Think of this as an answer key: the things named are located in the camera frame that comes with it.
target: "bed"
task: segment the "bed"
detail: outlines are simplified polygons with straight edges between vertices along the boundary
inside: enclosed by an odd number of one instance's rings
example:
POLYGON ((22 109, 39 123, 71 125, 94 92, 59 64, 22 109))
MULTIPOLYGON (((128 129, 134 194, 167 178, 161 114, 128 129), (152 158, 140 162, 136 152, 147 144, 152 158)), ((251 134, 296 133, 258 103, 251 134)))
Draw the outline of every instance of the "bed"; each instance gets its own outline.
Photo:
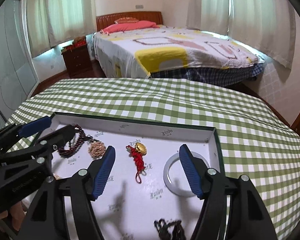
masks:
POLYGON ((157 23, 160 28, 93 35, 93 50, 106 76, 187 78, 226 87, 263 72, 264 60, 231 41, 196 30, 164 26, 160 12, 97 17, 100 31, 121 17, 157 23))
POLYGON ((278 239, 300 220, 300 137, 258 98, 186 79, 67 79, 22 103, 8 122, 54 112, 216 127, 226 175, 249 175, 278 239))

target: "white tray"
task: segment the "white tray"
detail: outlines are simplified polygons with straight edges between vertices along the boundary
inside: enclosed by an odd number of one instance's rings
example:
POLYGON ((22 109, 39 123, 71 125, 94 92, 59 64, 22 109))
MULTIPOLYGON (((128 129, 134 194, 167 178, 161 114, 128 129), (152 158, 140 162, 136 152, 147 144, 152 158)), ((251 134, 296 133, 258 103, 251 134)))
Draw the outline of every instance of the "white tray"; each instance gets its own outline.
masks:
MULTIPOLYGON (((105 240, 159 239, 154 221, 182 220, 187 239, 190 239, 199 218, 203 201, 197 197, 184 198, 171 193, 163 181, 163 168, 167 160, 187 144, 191 151, 202 155, 210 167, 224 173, 221 148, 215 128, 141 122, 98 116, 56 113, 52 125, 37 138, 68 124, 80 125, 85 134, 113 146, 116 159, 103 194, 91 202, 105 240), (137 168, 126 150, 127 145, 143 143, 147 155, 143 157, 146 176, 142 184, 135 181, 137 168)), ((53 154, 52 171, 62 178, 71 177, 82 168, 88 168, 93 159, 87 143, 71 158, 53 154)), ((173 183, 190 190, 180 161, 172 165, 169 173, 173 183)), ((70 197, 65 197, 68 230, 71 239, 78 239, 71 209, 70 197)))

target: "wooden headboard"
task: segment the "wooden headboard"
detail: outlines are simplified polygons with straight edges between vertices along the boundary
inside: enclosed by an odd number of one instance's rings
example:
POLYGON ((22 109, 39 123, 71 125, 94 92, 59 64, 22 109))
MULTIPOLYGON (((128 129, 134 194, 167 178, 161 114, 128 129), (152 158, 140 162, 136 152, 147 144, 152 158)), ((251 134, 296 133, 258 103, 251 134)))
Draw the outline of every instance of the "wooden headboard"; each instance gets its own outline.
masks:
POLYGON ((97 16, 97 31, 114 24, 114 21, 123 17, 134 17, 140 21, 151 21, 157 24, 163 24, 161 12, 137 11, 137 12, 122 12, 97 16))

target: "red string loop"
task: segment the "red string loop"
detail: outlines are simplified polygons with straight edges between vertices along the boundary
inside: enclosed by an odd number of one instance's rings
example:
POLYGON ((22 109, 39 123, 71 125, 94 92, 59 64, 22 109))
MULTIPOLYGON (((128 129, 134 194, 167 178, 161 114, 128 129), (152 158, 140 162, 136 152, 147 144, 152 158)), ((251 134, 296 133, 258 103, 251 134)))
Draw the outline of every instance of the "red string loop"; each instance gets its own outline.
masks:
POLYGON ((138 153, 136 149, 131 147, 130 145, 128 145, 126 148, 130 149, 131 156, 133 157, 134 163, 137 166, 136 182, 141 184, 142 181, 141 181, 140 173, 145 169, 145 163, 143 162, 142 154, 138 153))

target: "light green curtain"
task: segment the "light green curtain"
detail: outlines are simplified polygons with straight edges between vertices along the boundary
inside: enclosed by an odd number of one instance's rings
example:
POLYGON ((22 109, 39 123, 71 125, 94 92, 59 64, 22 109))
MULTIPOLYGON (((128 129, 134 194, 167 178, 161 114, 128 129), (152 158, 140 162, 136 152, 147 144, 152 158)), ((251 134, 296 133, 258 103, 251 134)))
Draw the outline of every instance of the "light green curtain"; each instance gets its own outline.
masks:
POLYGON ((229 36, 291 68, 296 23, 288 0, 231 0, 229 36))
POLYGON ((46 0, 27 0, 26 19, 31 56, 50 49, 46 0))
POLYGON ((48 0, 48 11, 51 46, 96 31, 94 0, 48 0))
POLYGON ((94 0, 27 0, 31 56, 96 31, 94 0))
POLYGON ((229 0, 189 0, 187 28, 227 35, 229 0))

